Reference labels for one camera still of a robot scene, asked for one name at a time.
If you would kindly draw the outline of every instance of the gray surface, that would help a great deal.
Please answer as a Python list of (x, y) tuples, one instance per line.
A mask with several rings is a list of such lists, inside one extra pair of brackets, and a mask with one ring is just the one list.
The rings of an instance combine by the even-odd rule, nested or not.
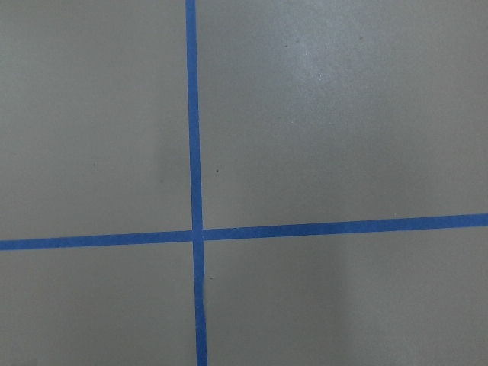
[(0, 252), (0, 365), (195, 365), (191, 244)]
[(185, 4), (0, 2), (0, 239), (191, 227)]
[(486, 212), (487, 19), (471, 0), (199, 2), (206, 227)]
[(210, 242), (212, 366), (482, 366), (488, 229)]

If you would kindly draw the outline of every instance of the blue line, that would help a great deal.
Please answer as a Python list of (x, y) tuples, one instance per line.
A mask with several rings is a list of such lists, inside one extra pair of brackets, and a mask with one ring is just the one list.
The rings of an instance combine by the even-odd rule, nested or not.
[(387, 231), (438, 230), (488, 226), (488, 213), (406, 219), (304, 223), (297, 225), (208, 229), (204, 240), (257, 239), (283, 236), (382, 233)]
[(76, 248), (86, 246), (126, 246), (164, 242), (190, 242), (191, 231), (166, 233), (136, 233), (120, 235), (75, 236), (68, 238), (0, 240), (0, 251), (48, 248)]
[(207, 366), (207, 322), (205, 319), (204, 308), (204, 220), (201, 197), (196, 10), (195, 0), (186, 0), (188, 126), (190, 134), (191, 227), (193, 229), (195, 337), (197, 346), (197, 366)]

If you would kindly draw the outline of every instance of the horizontal blue line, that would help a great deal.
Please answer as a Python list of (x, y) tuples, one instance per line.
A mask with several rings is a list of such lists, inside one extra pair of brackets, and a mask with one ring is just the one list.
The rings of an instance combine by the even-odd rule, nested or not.
[(284, 236), (382, 233), (387, 231), (438, 230), (488, 226), (488, 213), (406, 219), (304, 223), (297, 225), (239, 227), (204, 230), (205, 240), (257, 239)]
[(0, 251), (190, 242), (193, 239), (192, 236), (191, 231), (170, 231), (165, 233), (135, 233), (99, 236), (74, 236), (68, 238), (49, 239), (0, 240)]

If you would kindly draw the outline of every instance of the vertical blue line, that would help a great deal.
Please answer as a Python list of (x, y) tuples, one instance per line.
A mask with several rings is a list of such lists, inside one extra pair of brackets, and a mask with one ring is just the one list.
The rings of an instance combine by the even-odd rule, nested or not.
[(201, 198), (200, 127), (198, 118), (198, 62), (196, 0), (186, 0), (188, 126), (190, 134), (191, 226), (197, 366), (207, 366), (207, 322), (204, 308), (204, 239)]

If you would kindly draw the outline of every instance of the gray floor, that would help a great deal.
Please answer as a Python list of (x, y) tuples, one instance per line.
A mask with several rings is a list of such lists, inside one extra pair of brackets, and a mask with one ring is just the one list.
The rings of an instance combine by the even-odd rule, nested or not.
[[(488, 3), (197, 2), (204, 226), (488, 212)], [(189, 230), (185, 2), (0, 2), (0, 239)], [(206, 243), (209, 364), (488, 363), (486, 229)], [(0, 252), (0, 366), (195, 364), (189, 243)]]

